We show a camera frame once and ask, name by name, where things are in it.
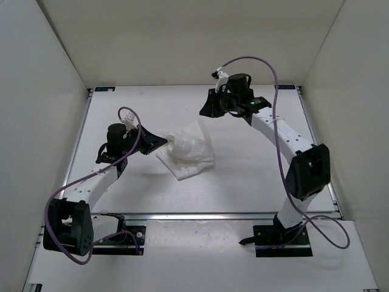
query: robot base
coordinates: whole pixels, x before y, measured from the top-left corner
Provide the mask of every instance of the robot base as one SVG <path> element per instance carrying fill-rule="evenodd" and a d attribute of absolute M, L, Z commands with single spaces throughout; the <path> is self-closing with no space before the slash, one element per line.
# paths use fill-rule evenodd
<path fill-rule="evenodd" d="M 290 244 L 284 248 L 261 249 L 267 246 L 279 245 L 280 242 L 274 237 L 269 236 L 272 233 L 272 225 L 255 225 L 254 243 L 256 257 L 312 257 L 311 244 L 306 228 Z"/>

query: white floor panel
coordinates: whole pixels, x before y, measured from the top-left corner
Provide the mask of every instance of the white floor panel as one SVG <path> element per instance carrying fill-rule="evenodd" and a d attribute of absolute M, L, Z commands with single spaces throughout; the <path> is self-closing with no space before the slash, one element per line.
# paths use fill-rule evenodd
<path fill-rule="evenodd" d="M 29 283 L 41 292 L 362 292 L 377 288 L 352 221 L 342 224 L 351 246 L 334 248 L 310 225 L 313 257 L 256 258 L 251 221 L 149 221 L 143 256 L 95 255 L 78 266 L 62 253 L 39 248 Z M 333 222 L 318 225 L 339 244 Z"/>
<path fill-rule="evenodd" d="M 129 86 L 95 92 L 84 126 L 70 181 L 88 174 L 107 127 L 119 122 L 120 106 L 134 109 L 152 133 L 179 129 L 194 122 L 211 86 Z M 256 96 L 273 101 L 272 85 L 253 86 Z M 296 131 L 311 137 L 297 92 L 280 90 L 278 113 Z M 94 208 L 121 213 L 278 212 L 286 197 L 275 147 L 242 119 L 228 114 L 203 117 L 215 148 L 216 165 L 198 176 L 177 181 L 152 153 L 130 156 L 127 169 Z M 288 165 L 284 160 L 284 171 Z M 334 210 L 328 188 L 309 211 Z"/>

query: white cable clip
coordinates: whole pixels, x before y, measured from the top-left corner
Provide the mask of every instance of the white cable clip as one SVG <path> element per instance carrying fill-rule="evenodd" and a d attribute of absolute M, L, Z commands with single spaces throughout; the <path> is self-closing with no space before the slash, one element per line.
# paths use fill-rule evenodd
<path fill-rule="evenodd" d="M 134 124 L 135 115 L 130 111 L 127 116 L 123 119 L 123 123 L 126 126 L 127 131 L 136 129 Z"/>
<path fill-rule="evenodd" d="M 285 120 L 282 117 L 276 117 L 275 119 L 272 119 L 270 123 L 274 123 L 276 120 Z"/>

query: black joint housing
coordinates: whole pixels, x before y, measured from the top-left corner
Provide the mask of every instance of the black joint housing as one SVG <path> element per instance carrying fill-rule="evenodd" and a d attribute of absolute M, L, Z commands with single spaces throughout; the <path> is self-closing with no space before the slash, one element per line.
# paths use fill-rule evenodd
<path fill-rule="evenodd" d="M 211 74 L 214 79 L 219 79 L 218 71 Z"/>
<path fill-rule="evenodd" d="M 324 144 L 293 157 L 286 175 L 289 193 L 302 201 L 321 192 L 330 181 L 329 150 Z"/>
<path fill-rule="evenodd" d="M 72 254 L 85 256 L 92 248 L 93 225 L 89 205 L 84 201 L 68 202 L 66 199 L 53 199 L 49 206 L 49 223 L 55 236 Z M 63 223 L 72 217 L 71 223 Z M 50 251 L 60 251 L 52 240 L 47 228 L 44 228 L 43 247 Z"/>

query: white cloth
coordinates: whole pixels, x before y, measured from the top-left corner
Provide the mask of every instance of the white cloth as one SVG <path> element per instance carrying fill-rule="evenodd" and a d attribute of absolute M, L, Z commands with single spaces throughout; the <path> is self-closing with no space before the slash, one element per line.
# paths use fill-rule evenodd
<path fill-rule="evenodd" d="M 215 163 L 211 137 L 202 119 L 180 131 L 158 134 L 168 143 L 157 150 L 156 156 L 178 180 L 197 175 Z"/>

